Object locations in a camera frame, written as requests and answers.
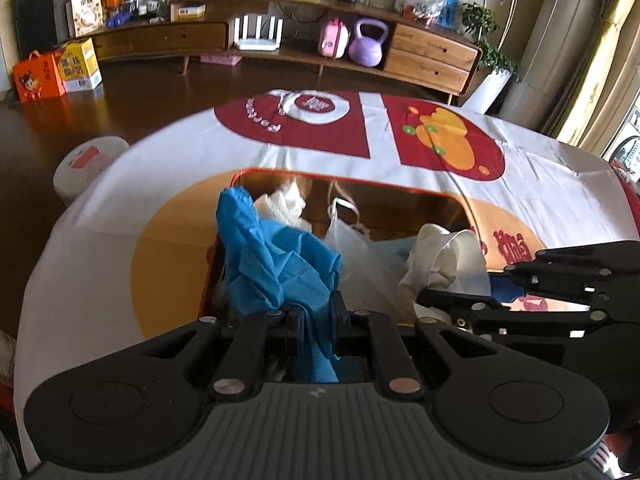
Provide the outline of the printed white tablecloth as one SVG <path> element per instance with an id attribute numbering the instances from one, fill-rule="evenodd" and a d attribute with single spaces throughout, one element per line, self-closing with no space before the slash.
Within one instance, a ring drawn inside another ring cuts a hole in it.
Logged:
<path id="1" fill-rule="evenodd" d="M 14 405 L 33 479 L 599 479 L 639 472 L 639 424 L 563 366 L 586 308 L 534 296 L 467 332 L 395 323 L 424 396 L 370 382 L 212 380 L 245 320 L 216 210 L 247 169 L 448 195 L 488 275 L 543 249 L 636 240 L 639 200 L 603 159 L 500 119 L 377 93 L 272 90 L 124 151 L 56 222 L 26 286 Z"/>

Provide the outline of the purple kettlebell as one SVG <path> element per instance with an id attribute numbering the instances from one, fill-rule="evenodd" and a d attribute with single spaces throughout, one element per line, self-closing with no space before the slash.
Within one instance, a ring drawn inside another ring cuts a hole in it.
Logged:
<path id="1" fill-rule="evenodd" d="M 364 26 L 378 29 L 381 35 L 378 39 L 367 36 L 362 32 Z M 360 18 L 354 26 L 354 39 L 348 47 L 348 56 L 352 62 L 367 68 L 373 68 L 381 63 L 383 44 L 390 30 L 388 26 L 374 18 Z"/>

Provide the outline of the clear plastic bag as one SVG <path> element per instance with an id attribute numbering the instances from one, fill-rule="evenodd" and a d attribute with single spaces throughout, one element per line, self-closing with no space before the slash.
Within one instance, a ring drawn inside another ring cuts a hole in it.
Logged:
<path id="1" fill-rule="evenodd" d="M 338 290 L 347 310 L 387 314 L 398 323 L 397 286 L 405 274 L 405 261 L 395 248 L 388 250 L 370 240 L 359 223 L 358 208 L 348 200 L 331 200 L 328 216 L 323 243 L 341 256 Z"/>

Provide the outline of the orange gift bag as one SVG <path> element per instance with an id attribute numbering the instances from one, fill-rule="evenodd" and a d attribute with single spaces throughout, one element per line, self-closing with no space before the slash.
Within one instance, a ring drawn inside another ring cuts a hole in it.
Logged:
<path id="1" fill-rule="evenodd" d="M 22 104 L 59 98 L 66 93 L 53 52 L 32 51 L 28 58 L 13 67 L 12 76 Z"/>

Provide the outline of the green potted tree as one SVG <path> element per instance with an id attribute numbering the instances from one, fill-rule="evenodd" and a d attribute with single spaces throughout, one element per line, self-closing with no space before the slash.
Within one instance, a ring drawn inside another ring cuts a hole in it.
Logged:
<path id="1" fill-rule="evenodd" d="M 518 62 L 503 51 L 520 0 L 477 0 L 462 4 L 461 25 L 465 35 L 480 48 L 482 81 L 462 107 L 486 113 L 515 74 Z"/>

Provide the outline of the wooden tv cabinet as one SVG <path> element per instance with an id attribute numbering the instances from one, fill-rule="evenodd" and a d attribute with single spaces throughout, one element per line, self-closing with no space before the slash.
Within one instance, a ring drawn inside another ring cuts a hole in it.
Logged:
<path id="1" fill-rule="evenodd" d="M 235 38 L 261 29 L 282 36 L 279 49 L 264 53 L 266 60 L 362 72 L 363 66 L 348 56 L 327 58 L 319 53 L 322 26 L 334 18 L 348 28 L 360 25 L 365 32 L 374 31 L 374 22 L 384 25 L 375 36 L 382 42 L 382 60 L 369 68 L 369 74 L 416 84 L 450 98 L 465 94 L 482 58 L 480 48 L 458 32 L 337 0 L 174 0 L 166 21 L 103 27 L 91 38 L 101 62 L 187 61 L 201 54 L 235 56 L 240 52 Z"/>

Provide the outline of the white cloth glove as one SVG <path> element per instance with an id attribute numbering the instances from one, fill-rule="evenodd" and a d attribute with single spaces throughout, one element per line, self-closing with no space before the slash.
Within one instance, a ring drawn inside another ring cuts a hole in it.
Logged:
<path id="1" fill-rule="evenodd" d="M 424 288 L 491 296 L 480 242 L 471 230 L 449 232 L 437 224 L 424 224 L 409 252 L 406 273 L 397 286 L 398 323 L 436 318 L 450 324 L 451 316 L 443 307 L 425 307 L 418 303 L 418 295 Z"/>

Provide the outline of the blue rubber glove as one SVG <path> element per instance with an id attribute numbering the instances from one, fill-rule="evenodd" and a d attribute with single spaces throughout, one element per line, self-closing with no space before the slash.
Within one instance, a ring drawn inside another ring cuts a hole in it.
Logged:
<path id="1" fill-rule="evenodd" d="M 244 320 L 284 304 L 302 308 L 305 328 L 297 371 L 303 382 L 336 382 L 330 300 L 340 284 L 341 255 L 314 234 L 260 218 L 242 186 L 221 192 L 216 221 L 234 313 Z"/>

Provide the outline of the black mini fridge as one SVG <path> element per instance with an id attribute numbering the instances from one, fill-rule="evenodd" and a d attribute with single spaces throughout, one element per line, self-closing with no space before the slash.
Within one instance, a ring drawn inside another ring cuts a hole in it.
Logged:
<path id="1" fill-rule="evenodd" d="M 70 0 L 15 0 L 17 45 L 21 57 L 50 50 L 70 39 L 66 3 Z"/>

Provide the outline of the white wifi router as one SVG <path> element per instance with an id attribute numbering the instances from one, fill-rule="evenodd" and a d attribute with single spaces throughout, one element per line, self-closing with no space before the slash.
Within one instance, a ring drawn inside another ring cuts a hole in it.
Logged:
<path id="1" fill-rule="evenodd" d="M 255 15 L 252 21 L 252 16 L 245 14 L 233 21 L 232 44 L 244 52 L 276 52 L 281 47 L 282 32 L 282 18 Z"/>

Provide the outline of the yellow carton box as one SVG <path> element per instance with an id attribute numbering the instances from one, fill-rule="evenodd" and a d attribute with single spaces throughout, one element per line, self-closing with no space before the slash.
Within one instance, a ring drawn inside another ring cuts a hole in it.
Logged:
<path id="1" fill-rule="evenodd" d="M 67 93 L 92 91 L 102 84 L 91 38 L 66 42 L 54 52 L 54 56 Z"/>

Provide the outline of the red metal tin box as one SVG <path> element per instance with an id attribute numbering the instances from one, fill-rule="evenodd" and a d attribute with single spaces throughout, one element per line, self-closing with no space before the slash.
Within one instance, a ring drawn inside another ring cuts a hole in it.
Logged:
<path id="1" fill-rule="evenodd" d="M 448 195 L 293 171 L 247 169 L 232 185 L 262 218 L 314 234 L 342 258 L 348 310 L 410 323 L 424 289 L 487 297 L 483 252 L 471 215 Z"/>

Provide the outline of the white cereal box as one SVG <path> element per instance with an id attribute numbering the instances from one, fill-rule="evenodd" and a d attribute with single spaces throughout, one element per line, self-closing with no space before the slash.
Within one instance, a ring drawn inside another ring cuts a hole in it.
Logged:
<path id="1" fill-rule="evenodd" d="M 102 0 L 70 0 L 74 36 L 85 36 L 103 25 Z"/>

